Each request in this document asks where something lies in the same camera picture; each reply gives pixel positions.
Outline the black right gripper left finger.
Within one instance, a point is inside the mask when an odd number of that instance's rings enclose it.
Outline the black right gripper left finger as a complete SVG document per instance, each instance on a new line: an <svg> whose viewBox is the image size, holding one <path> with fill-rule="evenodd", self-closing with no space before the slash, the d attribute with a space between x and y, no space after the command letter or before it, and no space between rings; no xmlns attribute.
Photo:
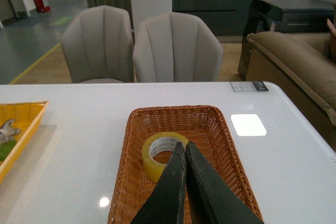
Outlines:
<svg viewBox="0 0 336 224"><path fill-rule="evenodd" d="M183 223L187 164L178 142L152 194L131 223Z"/></svg>

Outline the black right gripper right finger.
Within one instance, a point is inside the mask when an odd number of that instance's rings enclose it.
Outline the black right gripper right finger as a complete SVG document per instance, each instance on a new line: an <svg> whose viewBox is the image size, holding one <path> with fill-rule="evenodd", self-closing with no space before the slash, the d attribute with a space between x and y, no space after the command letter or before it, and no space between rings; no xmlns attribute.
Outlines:
<svg viewBox="0 0 336 224"><path fill-rule="evenodd" d="M192 223L262 223L191 141L186 146L186 161Z"/></svg>

